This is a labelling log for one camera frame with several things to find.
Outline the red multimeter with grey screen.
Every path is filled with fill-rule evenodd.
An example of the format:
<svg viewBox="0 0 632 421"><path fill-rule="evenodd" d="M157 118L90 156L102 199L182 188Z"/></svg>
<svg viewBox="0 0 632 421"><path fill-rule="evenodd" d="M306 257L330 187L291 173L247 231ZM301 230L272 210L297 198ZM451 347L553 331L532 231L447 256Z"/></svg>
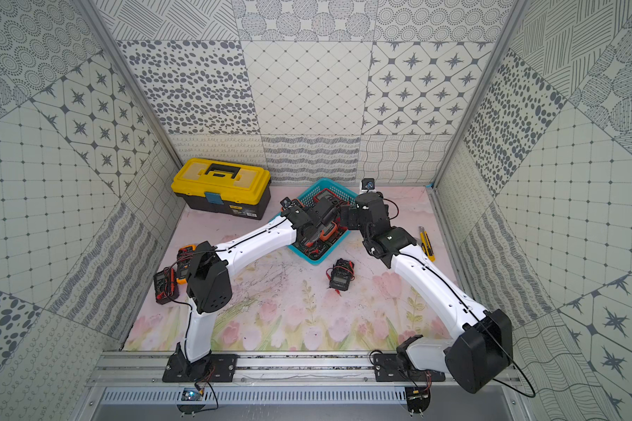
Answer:
<svg viewBox="0 0 632 421"><path fill-rule="evenodd" d="M330 189L323 189L314 196L314 203L328 202L332 205L347 205L349 200L347 198L340 198Z"/></svg>

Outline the small yellow multimeter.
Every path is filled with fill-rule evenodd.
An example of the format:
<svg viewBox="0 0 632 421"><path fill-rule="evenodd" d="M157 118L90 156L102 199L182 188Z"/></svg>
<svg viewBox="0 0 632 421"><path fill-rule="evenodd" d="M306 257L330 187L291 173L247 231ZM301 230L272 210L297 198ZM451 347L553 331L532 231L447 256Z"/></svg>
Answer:
<svg viewBox="0 0 632 421"><path fill-rule="evenodd" d="M177 283L186 284L187 275L189 272L189 265L194 252L196 251L196 245L189 245L181 247L177 253Z"/></svg>

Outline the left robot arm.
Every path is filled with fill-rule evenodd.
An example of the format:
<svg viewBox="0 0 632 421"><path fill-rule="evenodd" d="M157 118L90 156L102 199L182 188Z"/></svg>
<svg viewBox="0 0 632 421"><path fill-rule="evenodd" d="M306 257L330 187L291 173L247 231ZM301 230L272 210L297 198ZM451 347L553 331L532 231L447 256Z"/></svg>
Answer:
<svg viewBox="0 0 632 421"><path fill-rule="evenodd" d="M217 313L233 297L232 278L279 248L319 240L338 219L342 201L321 198L314 205L305 206L298 200L286 199L282 207L282 212L266 225L236 240L215 246L205 241L197 246L187 275L188 327L176 351L187 370L204 363L211 353Z"/></svg>

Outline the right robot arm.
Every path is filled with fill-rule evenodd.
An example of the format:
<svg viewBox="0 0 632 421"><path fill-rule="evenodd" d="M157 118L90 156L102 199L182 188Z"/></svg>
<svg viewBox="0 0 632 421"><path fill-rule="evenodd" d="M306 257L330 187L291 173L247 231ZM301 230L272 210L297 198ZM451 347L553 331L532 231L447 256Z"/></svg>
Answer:
<svg viewBox="0 0 632 421"><path fill-rule="evenodd" d="M450 373L474 394L513 363L513 328L507 314L490 312L451 282L412 234L391 224L381 193L369 191L345 205L342 222L350 231L360 231L371 257L420 293L449 333L451 343L441 347L426 338L407 340L399 353L413 369Z"/></svg>

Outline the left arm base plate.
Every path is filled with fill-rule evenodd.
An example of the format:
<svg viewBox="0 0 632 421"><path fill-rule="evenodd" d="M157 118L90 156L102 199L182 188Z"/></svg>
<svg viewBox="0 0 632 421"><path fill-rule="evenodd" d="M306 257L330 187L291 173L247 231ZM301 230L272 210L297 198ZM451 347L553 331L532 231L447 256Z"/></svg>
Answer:
<svg viewBox="0 0 632 421"><path fill-rule="evenodd" d="M238 354L209 354L189 362L182 353L172 354L163 372L165 383L233 382Z"/></svg>

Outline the black red multimeter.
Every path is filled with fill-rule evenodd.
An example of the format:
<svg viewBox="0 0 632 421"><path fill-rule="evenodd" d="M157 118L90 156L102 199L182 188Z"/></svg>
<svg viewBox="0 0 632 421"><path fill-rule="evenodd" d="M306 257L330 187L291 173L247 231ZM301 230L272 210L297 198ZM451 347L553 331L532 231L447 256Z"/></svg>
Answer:
<svg viewBox="0 0 632 421"><path fill-rule="evenodd" d="M158 305L172 303L179 298L179 287L177 284L174 268L167 267L157 272L153 276L154 295Z"/></svg>

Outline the orange multimeter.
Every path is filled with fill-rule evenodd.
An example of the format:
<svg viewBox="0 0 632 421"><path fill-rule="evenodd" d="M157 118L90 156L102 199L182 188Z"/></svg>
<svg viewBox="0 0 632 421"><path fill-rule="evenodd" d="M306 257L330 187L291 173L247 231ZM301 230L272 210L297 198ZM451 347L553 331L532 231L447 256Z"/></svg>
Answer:
<svg viewBox="0 0 632 421"><path fill-rule="evenodd" d="M329 240L333 235L340 231L340 227L336 222L329 224L319 224L316 227L310 227L304 234L301 244L305 247L312 247L318 240Z"/></svg>

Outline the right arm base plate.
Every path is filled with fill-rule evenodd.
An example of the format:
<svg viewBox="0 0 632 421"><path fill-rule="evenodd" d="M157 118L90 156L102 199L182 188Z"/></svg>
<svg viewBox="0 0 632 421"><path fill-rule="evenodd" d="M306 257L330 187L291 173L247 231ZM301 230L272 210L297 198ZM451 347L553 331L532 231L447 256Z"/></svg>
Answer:
<svg viewBox="0 0 632 421"><path fill-rule="evenodd" d="M373 350L368 355L377 382L444 382L446 375L434 370L419 370L395 353Z"/></svg>

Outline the small black multimeter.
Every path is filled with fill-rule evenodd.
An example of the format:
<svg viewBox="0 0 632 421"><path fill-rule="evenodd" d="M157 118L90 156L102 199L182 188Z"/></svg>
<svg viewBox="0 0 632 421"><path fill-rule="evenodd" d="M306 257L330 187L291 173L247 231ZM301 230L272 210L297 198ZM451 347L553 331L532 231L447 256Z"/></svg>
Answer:
<svg viewBox="0 0 632 421"><path fill-rule="evenodd" d="M355 264L353 261L338 259L336 263L326 271L328 285L338 294L349 289L350 283L355 279Z"/></svg>

